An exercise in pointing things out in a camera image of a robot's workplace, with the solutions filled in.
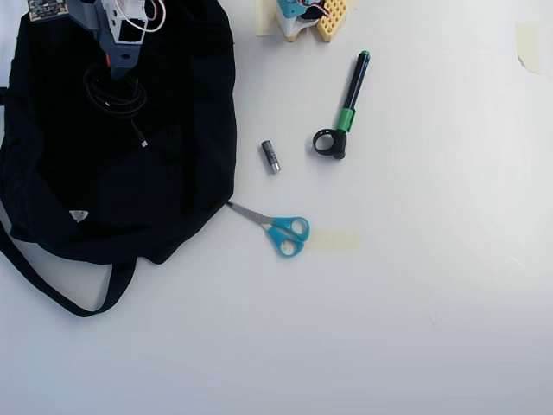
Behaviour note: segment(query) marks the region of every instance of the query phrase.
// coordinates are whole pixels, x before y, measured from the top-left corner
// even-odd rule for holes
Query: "masking tape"
[[[273,35],[277,0],[255,0],[256,36]]]
[[[517,53],[520,63],[530,72],[541,74],[539,25],[517,23]]]
[[[361,250],[361,233],[356,230],[311,229],[307,251],[354,253]]]

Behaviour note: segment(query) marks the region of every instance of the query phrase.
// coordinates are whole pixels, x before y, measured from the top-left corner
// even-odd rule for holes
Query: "black pen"
[[[352,129],[353,119],[355,118],[355,104],[363,85],[363,79],[365,78],[366,69],[369,67],[371,61],[371,54],[364,50],[359,54],[357,59],[357,65],[353,72],[352,83],[349,86],[347,92],[346,101],[340,113],[338,125],[335,130],[321,130],[313,138],[313,146],[317,153],[323,156],[333,156],[337,159],[346,157],[346,133]],[[323,136],[331,136],[334,140],[333,145],[329,149],[321,150],[316,146],[319,138]]]

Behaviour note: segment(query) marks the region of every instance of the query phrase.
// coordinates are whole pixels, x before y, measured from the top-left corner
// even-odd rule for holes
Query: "drawstring bag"
[[[236,162],[232,32],[216,0],[166,2],[129,75],[147,100],[128,118],[98,111],[86,74],[108,71],[92,33],[69,18],[34,23],[16,44],[0,149],[10,236],[64,259],[112,265],[105,302],[80,308],[48,285],[0,230],[0,250],[77,316],[110,309],[138,257],[161,264],[231,197]]]

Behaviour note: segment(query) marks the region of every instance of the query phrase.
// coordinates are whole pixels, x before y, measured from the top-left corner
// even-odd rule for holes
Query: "yellow pegboard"
[[[330,42],[346,20],[349,6],[346,0],[327,0],[325,8],[330,11],[330,15],[324,16],[317,24],[317,28],[322,39],[325,42]]]

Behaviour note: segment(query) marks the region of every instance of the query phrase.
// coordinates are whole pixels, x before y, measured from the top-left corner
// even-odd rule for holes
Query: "battery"
[[[265,157],[267,157],[267,162],[273,170],[273,173],[278,173],[280,171],[280,163],[278,162],[273,145],[267,140],[261,143],[261,147],[263,148],[263,152],[265,153]]]

